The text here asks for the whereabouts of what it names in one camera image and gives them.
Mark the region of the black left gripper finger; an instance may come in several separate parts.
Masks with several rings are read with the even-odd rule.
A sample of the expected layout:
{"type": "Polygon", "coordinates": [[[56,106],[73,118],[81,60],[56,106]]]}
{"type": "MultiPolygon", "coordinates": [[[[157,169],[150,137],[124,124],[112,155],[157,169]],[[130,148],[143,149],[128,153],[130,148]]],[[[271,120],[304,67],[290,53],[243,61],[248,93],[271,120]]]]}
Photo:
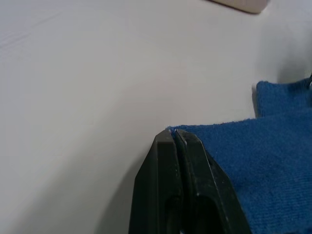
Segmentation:
{"type": "Polygon", "coordinates": [[[184,189],[185,233],[251,233],[229,177],[202,141],[195,134],[176,130],[175,143],[184,189]]]}
{"type": "Polygon", "coordinates": [[[129,232],[178,234],[183,186],[176,144],[169,130],[155,136],[134,183],[129,232]]]}

